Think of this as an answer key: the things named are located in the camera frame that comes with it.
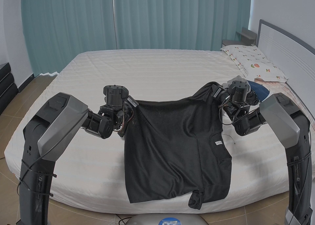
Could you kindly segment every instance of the bed headboard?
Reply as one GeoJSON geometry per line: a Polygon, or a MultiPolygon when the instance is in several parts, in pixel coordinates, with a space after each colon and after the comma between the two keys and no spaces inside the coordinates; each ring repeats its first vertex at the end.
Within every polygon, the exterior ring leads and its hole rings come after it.
{"type": "Polygon", "coordinates": [[[315,49],[264,20],[259,21],[257,47],[279,66],[287,84],[315,117],[315,49]]]}

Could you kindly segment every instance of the teal curtain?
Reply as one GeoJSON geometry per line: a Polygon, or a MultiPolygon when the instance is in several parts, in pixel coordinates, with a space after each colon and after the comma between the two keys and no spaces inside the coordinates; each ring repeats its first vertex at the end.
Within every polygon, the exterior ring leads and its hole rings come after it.
{"type": "Polygon", "coordinates": [[[117,49],[113,0],[21,0],[21,13],[35,76],[82,52],[117,49]]]}
{"type": "Polygon", "coordinates": [[[114,0],[118,49],[219,50],[248,28],[251,0],[114,0]]]}

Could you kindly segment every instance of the white pillowcase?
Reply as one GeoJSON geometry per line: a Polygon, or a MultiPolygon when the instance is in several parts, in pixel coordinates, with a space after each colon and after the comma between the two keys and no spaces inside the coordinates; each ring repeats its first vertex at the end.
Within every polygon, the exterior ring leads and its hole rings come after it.
{"type": "Polygon", "coordinates": [[[269,61],[257,46],[229,45],[221,50],[231,57],[247,80],[287,81],[284,73],[269,61]]]}

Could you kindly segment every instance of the white bed sheet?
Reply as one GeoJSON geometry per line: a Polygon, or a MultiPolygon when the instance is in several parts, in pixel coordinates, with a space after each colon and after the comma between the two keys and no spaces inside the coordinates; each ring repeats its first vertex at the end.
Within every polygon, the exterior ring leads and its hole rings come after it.
{"type": "MultiPolygon", "coordinates": [[[[105,85],[124,85],[139,100],[172,101],[193,95],[209,81],[223,83],[237,75],[242,73],[224,52],[143,49],[79,54],[39,96],[19,124],[5,150],[7,164],[15,175],[20,174],[22,130],[58,92],[72,94],[97,112],[104,104],[105,85]]],[[[279,83],[265,86],[294,99],[289,89],[279,83]]],[[[115,133],[103,140],[81,129],[56,162],[54,172],[58,176],[52,181],[53,199],[107,213],[207,213],[288,191],[284,148],[268,125],[245,137],[238,136],[232,126],[224,126],[223,130],[235,141],[223,135],[233,158],[231,188],[225,199],[204,203],[200,211],[188,207],[190,193],[169,200],[130,204],[124,181],[124,140],[115,133]]]]}

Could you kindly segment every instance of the blue round sticker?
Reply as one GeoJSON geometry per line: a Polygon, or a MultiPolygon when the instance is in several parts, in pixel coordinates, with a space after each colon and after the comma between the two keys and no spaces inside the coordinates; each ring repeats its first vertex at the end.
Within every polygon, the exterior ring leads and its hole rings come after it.
{"type": "Polygon", "coordinates": [[[181,223],[176,218],[168,217],[161,220],[158,225],[181,225],[181,223]]]}

